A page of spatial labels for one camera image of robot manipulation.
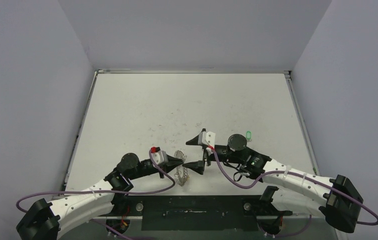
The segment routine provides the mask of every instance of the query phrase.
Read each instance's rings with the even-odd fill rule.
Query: white wall
[[[290,70],[331,0],[59,0],[96,68]]]
[[[349,177],[378,213],[378,0],[333,0],[292,79],[321,173]],[[378,239],[378,226],[350,239]]]
[[[17,199],[60,188],[92,77],[56,0],[0,0],[0,240]]]

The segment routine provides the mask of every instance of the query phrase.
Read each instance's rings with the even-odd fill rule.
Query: white tabletop
[[[66,185],[80,191],[103,179],[126,153],[148,159],[150,147],[187,161],[202,159],[200,146],[186,146],[202,128],[216,133],[217,145],[232,134],[252,132],[248,147],[312,174],[296,110],[283,74],[146,73],[99,74],[71,163]],[[233,175],[233,169],[227,169]],[[240,183],[248,185],[251,179]],[[132,192],[165,188],[158,174],[132,180]],[[161,195],[260,195],[266,185],[241,189],[225,179],[216,163],[204,175]]]

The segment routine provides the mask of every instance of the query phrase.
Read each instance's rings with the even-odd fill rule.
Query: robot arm
[[[152,160],[166,173],[183,163],[160,150],[152,149]],[[68,195],[46,202],[36,201],[21,219],[16,229],[22,240],[56,240],[71,229],[89,220],[110,213],[114,206],[125,198],[125,193],[133,188],[130,180],[159,173],[151,159],[139,161],[134,153],[124,155],[120,163],[104,179],[86,188],[87,194]]]
[[[347,177],[338,175],[333,179],[294,169],[290,165],[285,165],[247,147],[247,139],[240,134],[230,136],[227,145],[215,145],[215,133],[202,129],[201,133],[186,142],[186,145],[202,146],[204,150],[201,161],[183,164],[184,167],[200,174],[204,172],[205,163],[209,166],[211,161],[215,160],[212,148],[215,150],[220,162],[239,164],[239,173],[247,178],[255,180],[266,172],[283,172],[269,174],[259,179],[262,183],[282,186],[285,189],[301,194],[280,191],[271,202],[277,210],[325,217],[327,223],[332,227],[346,233],[354,232],[361,207],[324,186],[305,180],[305,178],[314,179],[363,203],[363,198]],[[288,174],[288,172],[298,174],[301,177]]]

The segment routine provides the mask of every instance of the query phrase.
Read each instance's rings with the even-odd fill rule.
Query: black mounting base
[[[137,196],[123,199],[130,206],[128,217],[142,216],[142,231],[221,231],[240,229],[258,231],[255,216],[288,216],[292,212],[276,210],[270,201],[261,201],[261,195],[210,196]],[[142,211],[136,204],[142,203]],[[127,206],[107,216],[122,216]]]

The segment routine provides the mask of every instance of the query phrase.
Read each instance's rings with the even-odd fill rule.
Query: green led
[[[248,140],[248,142],[251,141],[251,132],[250,131],[246,131],[246,140]]]

